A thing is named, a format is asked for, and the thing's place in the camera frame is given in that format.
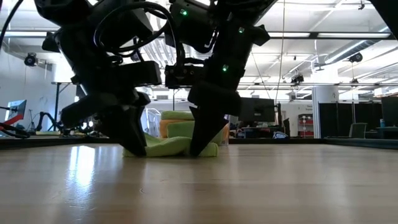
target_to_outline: tripod stand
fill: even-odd
[[[36,126],[35,123],[33,122],[33,117],[32,117],[32,110],[29,109],[29,113],[30,113],[30,129],[28,131],[32,131],[32,132],[36,132]]]

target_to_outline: wooden tabletop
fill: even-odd
[[[116,145],[0,151],[0,223],[398,223],[398,151],[235,145],[123,158]]]

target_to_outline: green towel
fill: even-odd
[[[177,156],[189,155],[191,138],[174,137],[168,139],[158,139],[145,133],[147,141],[147,157]],[[200,157],[216,157],[218,155],[218,145],[209,143],[207,147],[200,153]],[[126,149],[123,149],[123,156],[134,157],[134,155]]]
[[[193,115],[191,112],[184,111],[163,111],[160,116],[161,119],[182,119],[187,121],[193,121]]]
[[[194,121],[182,121],[171,123],[167,125],[167,137],[188,137],[192,138],[193,127],[195,125]],[[221,130],[212,140],[211,142],[220,145],[223,141],[223,130]]]

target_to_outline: black partition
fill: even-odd
[[[321,138],[348,137],[351,124],[367,123],[367,130],[380,126],[380,103],[320,103]]]
[[[380,127],[380,119],[382,119],[381,103],[355,104],[355,122],[367,123],[367,131]]]
[[[327,136],[337,136],[337,104],[336,103],[320,103],[319,104],[319,120],[321,138]]]

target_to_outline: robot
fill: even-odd
[[[195,0],[170,0],[169,12],[153,2],[133,0],[100,0],[94,6],[87,0],[35,0],[39,14],[60,26],[47,34],[42,48],[64,54],[75,72],[72,82],[87,94],[62,110],[62,123],[73,127],[95,116],[103,134],[134,155],[145,156],[140,117],[150,99],[136,87],[160,85],[160,70],[152,61],[122,62],[164,34],[166,44],[177,52],[175,65],[165,68],[165,85],[191,88],[188,100],[197,106],[191,108],[196,122],[190,148],[196,157],[227,123],[226,114],[239,115],[236,89],[252,45],[270,39],[264,26],[254,25],[276,1],[211,0],[207,6]],[[382,1],[372,2],[376,8],[386,7]],[[146,12],[167,19],[166,25],[153,33]],[[388,13],[381,13],[390,18],[385,19],[387,24],[394,20],[394,13]],[[135,44],[121,47],[130,40]],[[212,54],[206,60],[185,58],[182,44]]]

